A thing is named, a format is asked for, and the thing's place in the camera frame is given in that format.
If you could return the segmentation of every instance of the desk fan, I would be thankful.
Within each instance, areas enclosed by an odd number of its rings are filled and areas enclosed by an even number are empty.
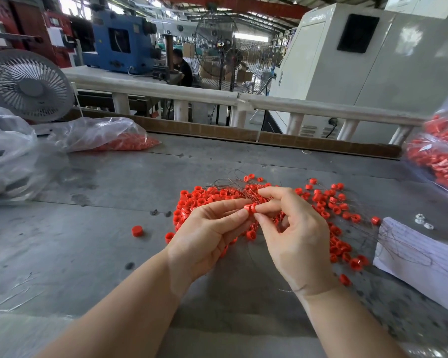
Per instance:
[[[26,50],[0,51],[0,107],[43,123],[65,116],[73,101],[70,82],[51,61]]]

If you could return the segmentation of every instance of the white railing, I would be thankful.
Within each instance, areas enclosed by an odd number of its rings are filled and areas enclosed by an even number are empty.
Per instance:
[[[156,83],[152,80],[109,78],[103,76],[79,75],[65,73],[69,81],[79,89],[107,91],[112,93],[114,108],[117,113],[129,114],[128,95],[148,96],[174,100],[174,118],[187,122],[188,102],[203,102],[232,107],[230,126],[244,127],[246,112],[255,109],[289,112],[290,119],[285,134],[299,135],[305,114],[322,117],[341,118],[345,122],[337,137],[338,140],[350,141],[360,121],[397,125],[398,129],[389,144],[402,145],[413,127],[421,126],[422,116],[396,112],[385,109],[356,107],[351,105],[311,102],[297,99],[269,97],[264,95],[244,94],[231,91],[189,88],[177,85]]]

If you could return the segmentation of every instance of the railing post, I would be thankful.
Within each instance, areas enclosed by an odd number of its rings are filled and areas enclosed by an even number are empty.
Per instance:
[[[189,103],[184,100],[174,100],[174,120],[189,122]]]
[[[128,95],[124,93],[111,93],[114,104],[114,112],[130,115]]]
[[[405,142],[405,140],[408,138],[412,130],[413,130],[412,126],[403,126],[403,125],[398,126],[398,129],[396,130],[389,144],[401,146],[403,142]]]
[[[240,111],[237,107],[233,106],[231,108],[231,120],[229,122],[229,126],[244,128],[246,115],[247,111]]]
[[[287,130],[285,134],[299,135],[303,120],[304,114],[291,113],[288,119]]]
[[[346,119],[343,123],[342,129],[337,137],[338,141],[350,141],[353,133],[358,127],[359,121],[356,119]]]

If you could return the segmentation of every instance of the fingernail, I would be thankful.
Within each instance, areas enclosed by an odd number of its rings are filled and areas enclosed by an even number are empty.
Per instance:
[[[239,211],[237,212],[237,216],[238,216],[238,217],[242,217],[242,218],[244,218],[244,217],[247,217],[248,215],[249,215],[249,211],[247,211],[247,210],[245,210],[245,209],[239,210]]]

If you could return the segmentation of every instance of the person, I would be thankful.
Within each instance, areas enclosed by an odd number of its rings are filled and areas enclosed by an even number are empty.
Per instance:
[[[192,70],[189,64],[182,58],[182,50],[174,49],[172,51],[172,60],[174,63],[174,69],[182,72],[182,86],[192,86]]]
[[[277,270],[289,283],[329,358],[406,357],[356,296],[342,286],[329,261],[326,221],[292,189],[266,187],[269,202],[253,216],[248,199],[197,207],[169,245],[82,318],[73,322],[38,358],[152,357],[193,281],[205,275],[236,236],[255,218]],[[282,227],[269,216],[283,211]]]

